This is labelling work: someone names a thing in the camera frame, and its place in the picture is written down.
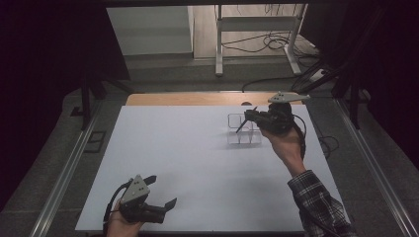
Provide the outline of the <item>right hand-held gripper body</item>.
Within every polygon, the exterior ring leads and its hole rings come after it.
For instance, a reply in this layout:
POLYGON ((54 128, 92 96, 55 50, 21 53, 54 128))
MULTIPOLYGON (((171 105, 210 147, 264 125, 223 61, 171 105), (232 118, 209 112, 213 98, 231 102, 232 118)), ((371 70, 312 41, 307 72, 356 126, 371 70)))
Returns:
POLYGON ((309 99, 308 95, 299 95, 290 92, 278 92, 272 96, 266 112, 258 111, 258 120, 255 122, 261 129, 274 134, 286 134, 292 128, 299 130, 294 121, 291 102, 309 99))

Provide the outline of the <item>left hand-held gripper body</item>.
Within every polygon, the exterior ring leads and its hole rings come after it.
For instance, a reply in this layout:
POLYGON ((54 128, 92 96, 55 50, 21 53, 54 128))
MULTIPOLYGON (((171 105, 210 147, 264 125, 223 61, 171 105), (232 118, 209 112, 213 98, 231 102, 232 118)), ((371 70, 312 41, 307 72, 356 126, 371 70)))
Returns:
POLYGON ((165 217, 165 208, 148 205, 150 189, 140 175, 136 175, 129 183, 120 200, 119 211, 129 223, 150 222, 162 223, 165 217))

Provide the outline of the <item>clear plastic divided organizer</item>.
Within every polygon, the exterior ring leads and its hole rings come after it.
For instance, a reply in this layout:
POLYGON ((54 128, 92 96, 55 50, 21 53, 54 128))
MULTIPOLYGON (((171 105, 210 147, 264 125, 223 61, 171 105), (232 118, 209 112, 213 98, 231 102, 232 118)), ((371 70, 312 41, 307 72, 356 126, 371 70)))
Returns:
POLYGON ((262 142, 262 134, 257 124, 253 121, 248 120, 242 129, 235 133, 244 119, 244 114, 229 114, 227 116, 227 142, 240 145, 260 144, 262 142))

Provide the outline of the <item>person's left hand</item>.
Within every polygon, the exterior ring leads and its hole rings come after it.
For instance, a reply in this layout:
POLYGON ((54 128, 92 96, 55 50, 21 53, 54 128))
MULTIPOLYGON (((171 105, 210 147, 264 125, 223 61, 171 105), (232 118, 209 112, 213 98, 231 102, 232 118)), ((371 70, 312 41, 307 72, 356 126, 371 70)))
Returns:
POLYGON ((138 237, 139 230, 143 223, 129 223, 119 212, 120 203, 117 202, 108 221, 108 230, 106 237, 138 237))

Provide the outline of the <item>person's right hand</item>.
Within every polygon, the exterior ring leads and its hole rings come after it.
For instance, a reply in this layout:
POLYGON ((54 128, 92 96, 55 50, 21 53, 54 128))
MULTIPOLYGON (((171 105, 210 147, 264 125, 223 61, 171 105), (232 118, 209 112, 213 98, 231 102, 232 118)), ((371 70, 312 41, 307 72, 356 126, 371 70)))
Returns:
POLYGON ((283 161, 292 177, 306 171, 299 144, 299 136, 294 128, 287 134, 274 134, 267 130, 261 130, 271 143, 274 152, 283 161))

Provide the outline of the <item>white table sheet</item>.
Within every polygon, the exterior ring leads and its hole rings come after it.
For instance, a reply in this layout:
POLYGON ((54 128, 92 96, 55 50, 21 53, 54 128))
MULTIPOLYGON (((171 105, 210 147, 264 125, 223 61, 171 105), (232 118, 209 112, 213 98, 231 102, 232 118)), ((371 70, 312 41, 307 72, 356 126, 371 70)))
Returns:
POLYGON ((76 225, 99 231, 115 190, 135 175, 156 176, 147 199, 174 199, 147 233, 299 232, 290 174, 270 142, 231 144, 242 106, 124 106, 76 225))

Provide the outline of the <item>wooden table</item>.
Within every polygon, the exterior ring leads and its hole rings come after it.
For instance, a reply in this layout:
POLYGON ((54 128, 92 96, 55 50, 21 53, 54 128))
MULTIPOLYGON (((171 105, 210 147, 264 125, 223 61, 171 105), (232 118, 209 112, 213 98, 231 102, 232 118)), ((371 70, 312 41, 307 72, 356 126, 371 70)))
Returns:
POLYGON ((195 92, 131 94, 127 106, 252 106, 268 105, 275 92, 195 92))

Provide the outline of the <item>white power strip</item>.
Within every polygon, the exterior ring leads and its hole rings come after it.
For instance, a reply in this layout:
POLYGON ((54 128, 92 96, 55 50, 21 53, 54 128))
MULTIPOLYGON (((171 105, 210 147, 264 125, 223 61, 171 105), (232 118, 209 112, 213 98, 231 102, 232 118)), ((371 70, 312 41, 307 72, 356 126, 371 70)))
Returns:
POLYGON ((327 71, 325 69, 319 69, 310 77, 310 81, 315 82, 326 74, 327 74, 327 71))

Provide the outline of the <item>black floor plate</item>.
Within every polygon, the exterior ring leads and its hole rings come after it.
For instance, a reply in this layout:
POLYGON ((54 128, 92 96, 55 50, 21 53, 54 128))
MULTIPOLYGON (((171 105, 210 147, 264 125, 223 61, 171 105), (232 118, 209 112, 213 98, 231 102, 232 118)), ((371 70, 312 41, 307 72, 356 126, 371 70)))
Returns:
POLYGON ((85 153, 99 153, 105 142, 106 132, 104 130, 92 131, 84 148, 85 153))

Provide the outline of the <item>black metal stand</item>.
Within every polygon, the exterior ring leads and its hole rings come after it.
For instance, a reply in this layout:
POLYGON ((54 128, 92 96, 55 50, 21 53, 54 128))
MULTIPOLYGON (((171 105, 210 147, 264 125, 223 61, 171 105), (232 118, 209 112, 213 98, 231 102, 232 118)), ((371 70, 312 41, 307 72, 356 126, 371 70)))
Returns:
POLYGON ((97 100, 104 100, 107 96, 107 91, 103 86, 103 81, 106 81, 121 89, 122 91, 133 94, 135 90, 128 85, 125 85, 120 80, 106 75, 99 71, 89 71, 81 77, 81 107, 75 107, 71 113, 72 117, 82 117, 81 129, 85 130, 91 121, 91 106, 90 94, 93 94, 97 100))
POLYGON ((360 128, 358 120, 360 90, 360 77, 351 71, 342 72, 332 89, 332 96, 337 99, 342 99, 346 93, 349 93, 349 119, 356 129, 360 128))

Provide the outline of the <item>white metal desk frame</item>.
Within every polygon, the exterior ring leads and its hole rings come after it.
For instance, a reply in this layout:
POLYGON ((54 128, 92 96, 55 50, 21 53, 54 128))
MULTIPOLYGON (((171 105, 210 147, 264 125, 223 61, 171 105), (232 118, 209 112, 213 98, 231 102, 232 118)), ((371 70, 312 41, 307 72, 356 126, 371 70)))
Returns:
POLYGON ((284 46, 284 52, 294 75, 300 75, 301 70, 297 64, 293 47, 299 33, 303 13, 306 5, 300 4, 295 16, 243 16, 223 17, 222 6, 215 5, 216 18, 216 48, 215 48, 215 75, 223 74, 223 55, 221 37, 224 32, 289 32, 289 41, 284 46))

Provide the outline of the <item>aluminium floor rail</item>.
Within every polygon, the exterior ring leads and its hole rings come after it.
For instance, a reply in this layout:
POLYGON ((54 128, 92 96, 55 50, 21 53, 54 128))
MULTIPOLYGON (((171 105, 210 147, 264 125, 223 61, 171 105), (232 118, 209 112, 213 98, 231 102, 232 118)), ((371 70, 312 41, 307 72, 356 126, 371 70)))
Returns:
POLYGON ((410 214, 395 189, 390 184, 388 178, 385 176, 362 132, 352 123, 349 116, 349 109, 346 107, 344 101, 342 99, 337 99, 334 100, 334 103, 338 108, 345 126, 360 150, 362 157, 403 236, 419 237, 419 229, 413 224, 410 214))
POLYGON ((88 139, 97 122, 98 115, 101 111, 103 102, 95 102, 92 108, 91 120, 87 123, 86 128, 80 133, 74 148, 72 149, 66 163, 63 166, 43 208, 38 216, 37 221, 29 235, 29 237, 46 237, 46 234, 53 222, 58 208, 68 189, 73 174, 77 168, 79 160, 86 147, 88 139))

